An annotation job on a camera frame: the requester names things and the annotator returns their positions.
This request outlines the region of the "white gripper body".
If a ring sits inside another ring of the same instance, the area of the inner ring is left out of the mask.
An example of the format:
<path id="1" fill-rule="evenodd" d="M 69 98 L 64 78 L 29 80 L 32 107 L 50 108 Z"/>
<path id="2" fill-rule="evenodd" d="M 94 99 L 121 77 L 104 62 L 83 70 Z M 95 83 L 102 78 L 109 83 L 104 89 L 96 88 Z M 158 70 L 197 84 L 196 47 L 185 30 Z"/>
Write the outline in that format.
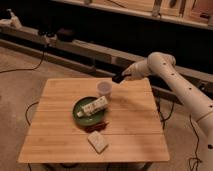
<path id="1" fill-rule="evenodd" d="M 150 70 L 146 60 L 137 61 L 131 64 L 122 72 L 125 80 L 140 80 L 150 75 Z"/>

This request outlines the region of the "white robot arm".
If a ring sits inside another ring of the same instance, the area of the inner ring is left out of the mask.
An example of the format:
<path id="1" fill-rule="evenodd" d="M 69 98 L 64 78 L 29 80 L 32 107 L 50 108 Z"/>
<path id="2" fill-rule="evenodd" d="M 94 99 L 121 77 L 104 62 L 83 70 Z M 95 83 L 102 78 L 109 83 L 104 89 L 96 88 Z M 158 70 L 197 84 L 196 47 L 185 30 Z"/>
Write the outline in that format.
<path id="1" fill-rule="evenodd" d="M 122 75 L 127 81 L 149 75 L 157 75 L 164 80 L 207 137 L 200 171 L 213 171 L 213 100 L 181 76 L 175 69 L 175 63 L 174 56 L 153 52 L 146 59 L 131 64 Z"/>

